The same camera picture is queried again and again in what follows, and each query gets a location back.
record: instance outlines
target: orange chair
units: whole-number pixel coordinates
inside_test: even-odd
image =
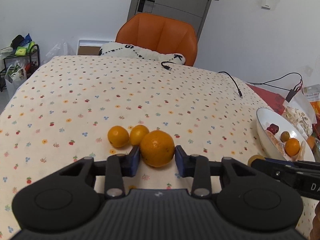
[[[196,34],[190,24],[149,13],[139,13],[126,22],[116,42],[162,54],[180,53],[188,66],[193,66],[198,51]]]

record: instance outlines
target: snack package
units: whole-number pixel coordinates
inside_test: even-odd
[[[320,84],[305,87],[302,91],[312,105],[317,117],[320,118]]]
[[[305,140],[312,134],[312,122],[300,109],[287,106],[282,117],[288,120]]]

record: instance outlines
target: fruit bowl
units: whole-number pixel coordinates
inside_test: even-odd
[[[278,159],[278,160],[287,160],[292,161],[290,156],[285,154],[284,156],[277,150],[276,146],[272,143],[265,130],[272,123],[276,124],[279,127],[279,131],[275,134],[277,140],[280,141],[280,135],[284,131],[288,131],[290,134],[290,138],[296,138],[300,143],[305,141],[305,154],[304,161],[314,162],[315,158],[313,157],[312,151],[308,146],[306,140],[302,137],[302,135],[297,131],[297,129],[286,119],[284,119],[281,115],[276,112],[268,109],[268,108],[259,108],[256,112],[257,114],[257,132],[259,135],[259,140],[264,149],[265,153],[269,158]]]

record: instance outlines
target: clothes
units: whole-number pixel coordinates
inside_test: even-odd
[[[150,59],[156,61],[172,61],[180,65],[183,65],[186,62],[186,59],[182,54],[161,54],[150,49],[117,42],[108,42],[103,44],[99,55],[108,57]]]

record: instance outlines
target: orange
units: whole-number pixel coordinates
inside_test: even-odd
[[[174,155],[174,142],[172,137],[160,130],[148,133],[140,143],[142,160],[153,167],[168,164]]]
[[[287,155],[290,157],[295,156],[298,154],[300,150],[300,143],[296,138],[290,138],[289,140],[286,141],[284,145],[284,150]]]
[[[313,136],[309,136],[307,139],[307,144],[309,145],[310,149],[312,150],[316,143],[316,139]]]
[[[149,133],[149,130],[147,127],[145,127],[142,124],[139,124],[132,128],[130,132],[130,143],[132,145],[140,145],[143,137]]]
[[[129,142],[129,133],[123,127],[116,125],[108,131],[108,140],[113,147],[120,148]]]
[[[255,161],[255,160],[257,160],[257,159],[266,160],[266,158],[263,157],[262,155],[259,155],[259,154],[253,155],[253,156],[251,156],[251,157],[249,158],[249,160],[248,160],[248,166],[251,167],[252,162]]]

